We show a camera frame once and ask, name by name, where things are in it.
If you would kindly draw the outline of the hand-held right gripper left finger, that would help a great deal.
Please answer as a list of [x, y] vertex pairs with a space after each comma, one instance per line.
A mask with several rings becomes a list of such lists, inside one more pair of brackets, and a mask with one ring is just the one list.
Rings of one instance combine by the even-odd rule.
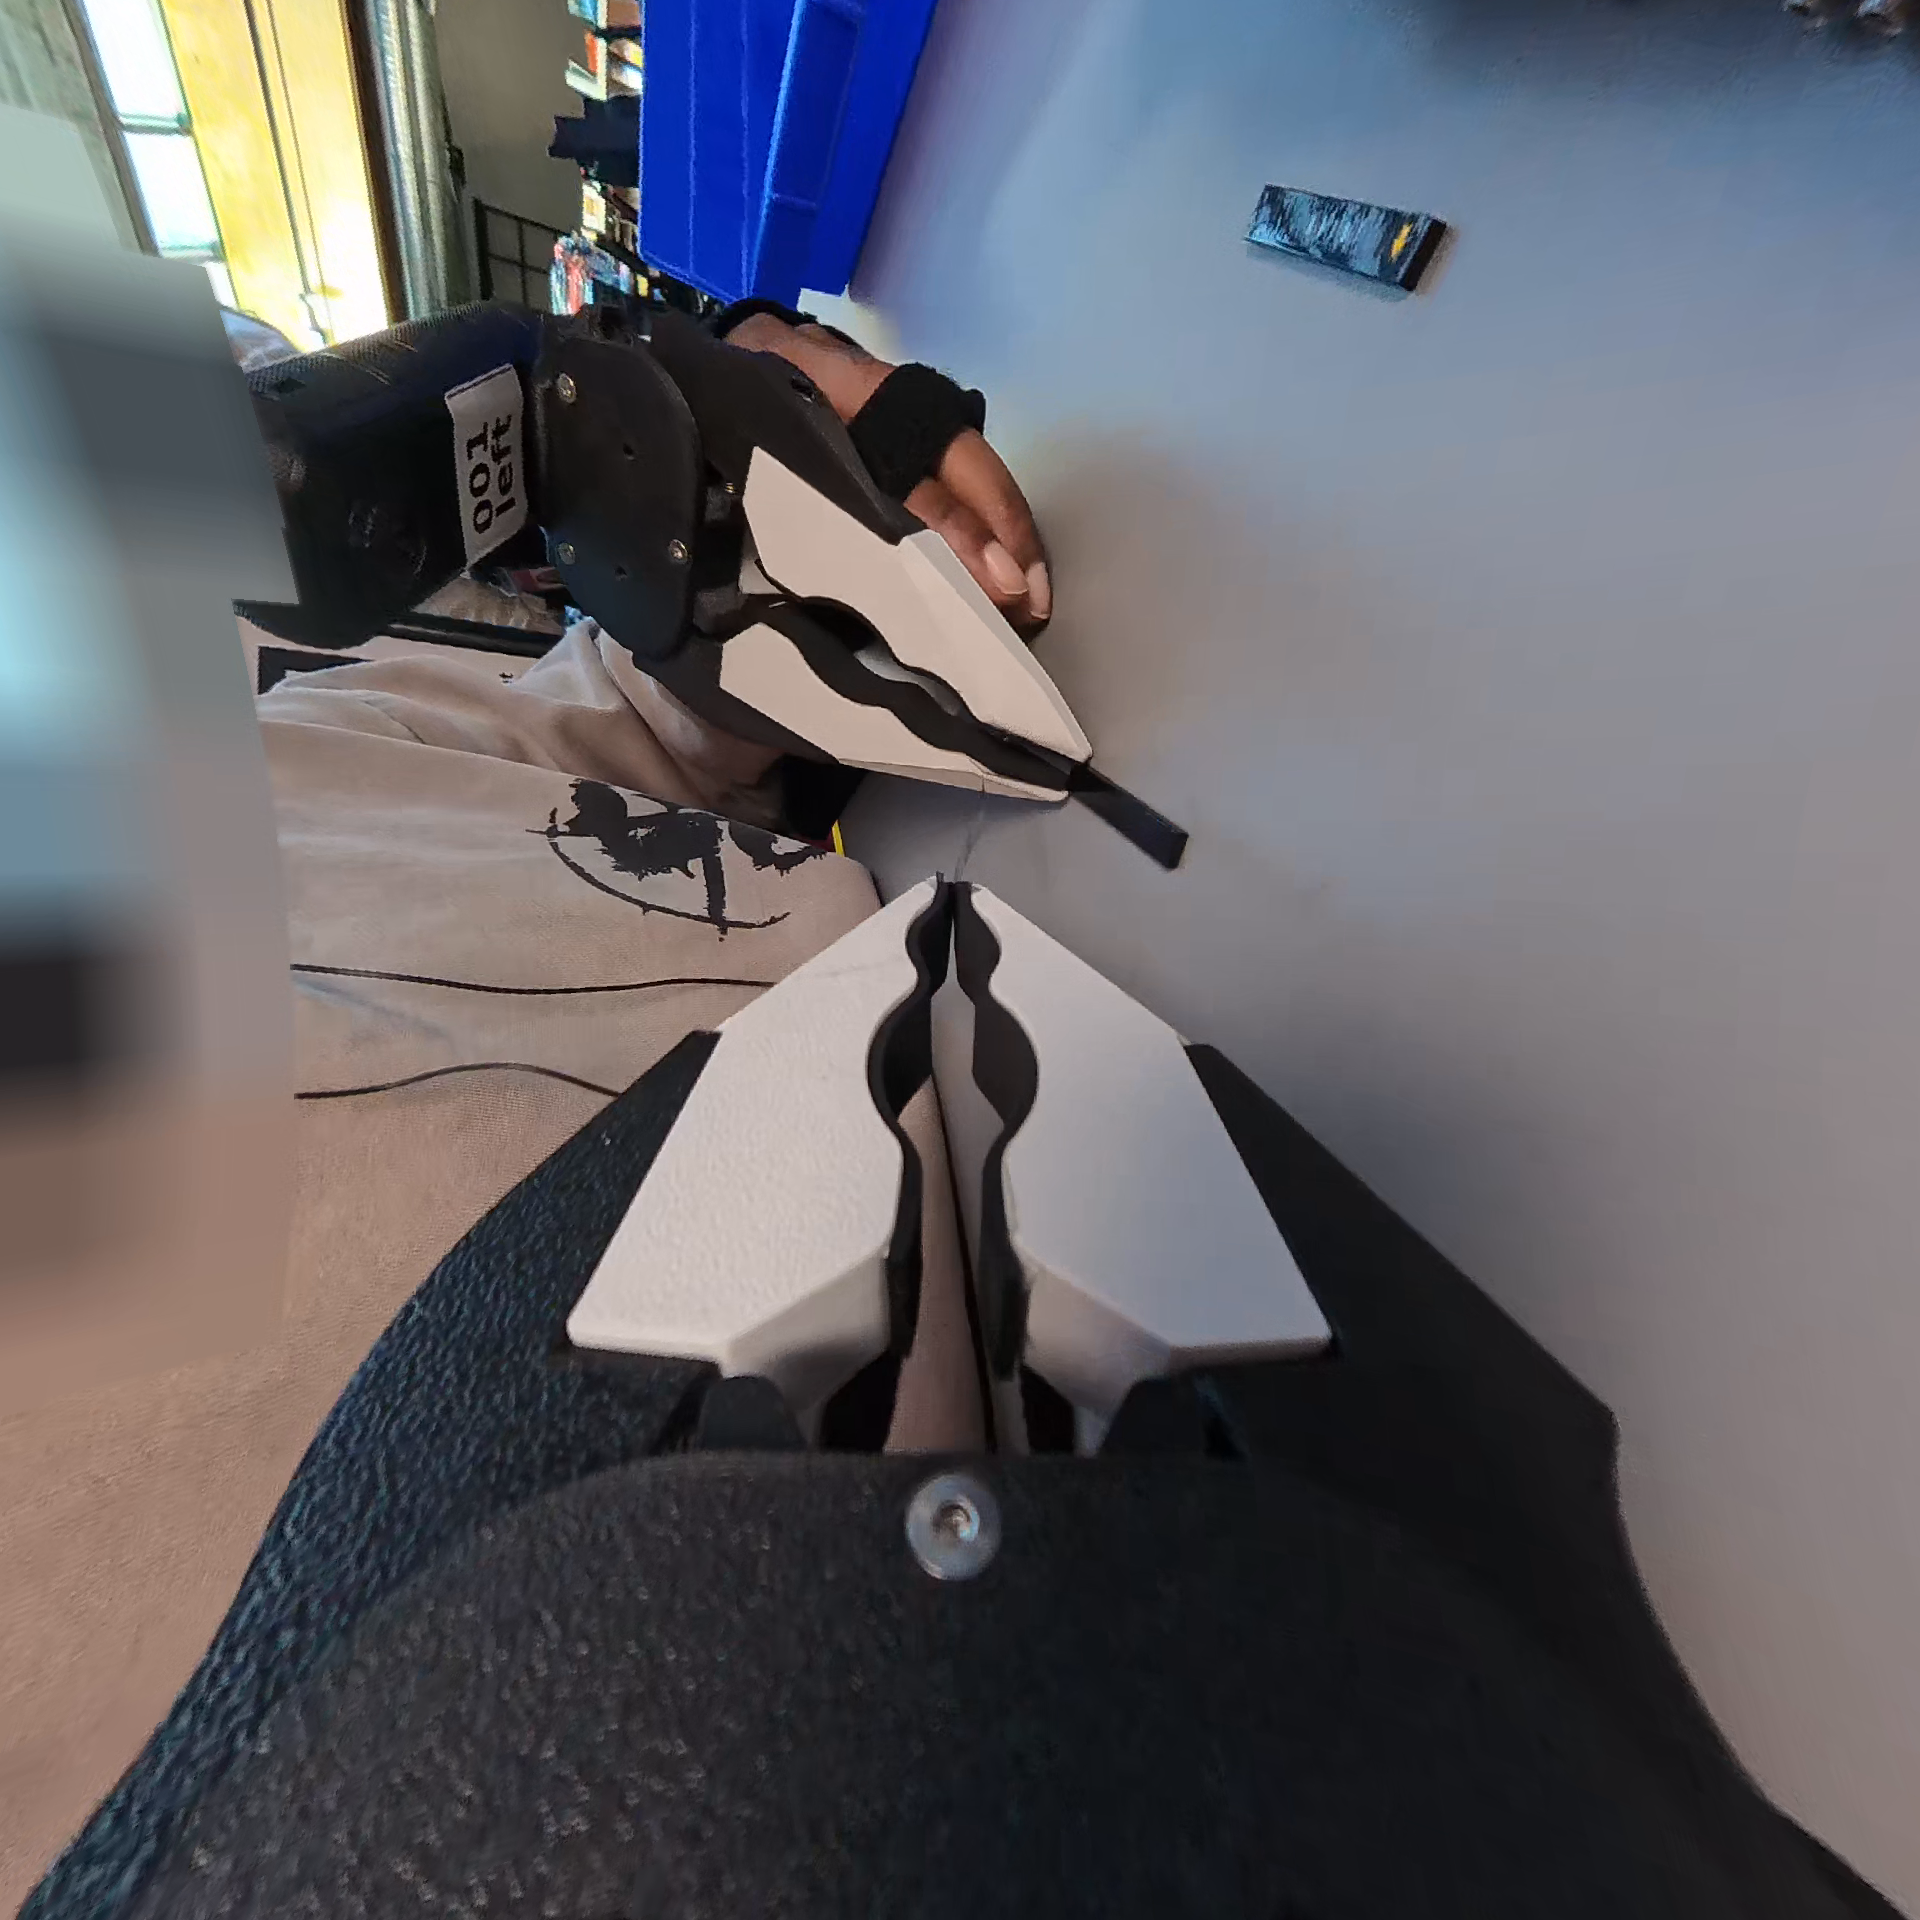
[[568, 1317], [581, 1353], [697, 1359], [816, 1417], [921, 1310], [924, 1156], [954, 886], [921, 879], [708, 1036]]

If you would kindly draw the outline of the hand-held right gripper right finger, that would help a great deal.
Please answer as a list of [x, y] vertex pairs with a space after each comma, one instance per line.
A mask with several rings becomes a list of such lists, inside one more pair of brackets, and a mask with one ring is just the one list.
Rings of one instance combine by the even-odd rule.
[[1332, 1327], [1180, 1030], [989, 890], [952, 890], [977, 1300], [1026, 1444], [1095, 1454], [1139, 1385], [1322, 1359]]

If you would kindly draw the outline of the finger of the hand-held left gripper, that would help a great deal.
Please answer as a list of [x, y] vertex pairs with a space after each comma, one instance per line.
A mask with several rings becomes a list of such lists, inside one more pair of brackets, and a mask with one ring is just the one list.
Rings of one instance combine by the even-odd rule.
[[1083, 748], [977, 717], [944, 681], [833, 610], [767, 609], [717, 643], [717, 689], [859, 772], [1063, 804], [1085, 766]]
[[744, 511], [760, 573], [779, 589], [771, 609], [850, 617], [896, 661], [954, 689], [977, 717], [1083, 748], [1090, 763], [1065, 697], [939, 534], [876, 533], [768, 449], [753, 453]]

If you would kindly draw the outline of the thin black lego bar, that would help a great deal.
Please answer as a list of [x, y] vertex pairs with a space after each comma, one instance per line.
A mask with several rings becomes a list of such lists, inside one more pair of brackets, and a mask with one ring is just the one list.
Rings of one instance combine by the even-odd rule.
[[1132, 847], [1153, 859], [1162, 871], [1175, 874], [1188, 850], [1188, 829], [1172, 823], [1163, 812], [1148, 804], [1139, 794], [1115, 783], [1092, 763], [1076, 763], [1068, 781], [1071, 798], [1113, 828]]

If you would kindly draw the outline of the black lego tile yellow arrow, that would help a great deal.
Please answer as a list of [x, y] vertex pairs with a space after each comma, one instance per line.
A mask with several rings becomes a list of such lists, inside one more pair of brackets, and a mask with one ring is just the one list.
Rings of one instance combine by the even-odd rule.
[[1412, 298], [1451, 239], [1451, 227], [1426, 211], [1269, 182], [1244, 237], [1319, 271]]

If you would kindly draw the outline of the person's left hand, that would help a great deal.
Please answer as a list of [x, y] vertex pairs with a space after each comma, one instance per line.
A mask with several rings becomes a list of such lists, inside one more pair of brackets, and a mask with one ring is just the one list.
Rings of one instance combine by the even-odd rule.
[[984, 433], [986, 402], [927, 366], [893, 366], [833, 327], [771, 303], [727, 314], [723, 340], [797, 367], [840, 414], [883, 493], [949, 542], [1025, 635], [1052, 615], [1029, 503]]

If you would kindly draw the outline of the storage shelf with goods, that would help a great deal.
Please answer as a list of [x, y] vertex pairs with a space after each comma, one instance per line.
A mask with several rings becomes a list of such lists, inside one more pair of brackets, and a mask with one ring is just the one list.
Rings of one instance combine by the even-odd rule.
[[568, 60], [569, 113], [553, 118], [549, 156], [581, 178], [581, 219], [555, 253], [555, 308], [601, 292], [648, 295], [640, 263], [642, 2], [568, 2], [584, 41]]

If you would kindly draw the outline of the blue plastic bin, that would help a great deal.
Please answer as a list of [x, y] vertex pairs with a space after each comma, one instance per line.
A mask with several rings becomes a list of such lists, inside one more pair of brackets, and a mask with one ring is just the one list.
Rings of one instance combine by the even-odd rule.
[[844, 295], [935, 12], [642, 5], [640, 260], [723, 303]]

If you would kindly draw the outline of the beige sweatshirt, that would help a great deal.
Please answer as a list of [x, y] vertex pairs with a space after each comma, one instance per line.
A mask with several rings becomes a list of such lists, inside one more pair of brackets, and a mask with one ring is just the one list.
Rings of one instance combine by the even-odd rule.
[[732, 1383], [560, 1357], [720, 1027], [876, 910], [768, 750], [591, 623], [258, 703], [293, 1218], [240, 1326], [4, 1415], [4, 1895], [21, 1916], [850, 1908], [876, 1764], [781, 1652]]

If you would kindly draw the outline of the bright window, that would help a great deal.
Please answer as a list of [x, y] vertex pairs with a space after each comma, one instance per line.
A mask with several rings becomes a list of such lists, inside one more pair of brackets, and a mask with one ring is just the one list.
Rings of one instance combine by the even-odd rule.
[[393, 319], [375, 118], [341, 2], [77, 2], [135, 231], [297, 349]]

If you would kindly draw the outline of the silver duct pipe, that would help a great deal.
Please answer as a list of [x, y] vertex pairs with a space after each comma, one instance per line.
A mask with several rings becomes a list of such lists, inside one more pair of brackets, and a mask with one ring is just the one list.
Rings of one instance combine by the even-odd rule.
[[397, 319], [439, 316], [474, 290], [465, 156], [449, 117], [436, 12], [432, 2], [351, 5]]

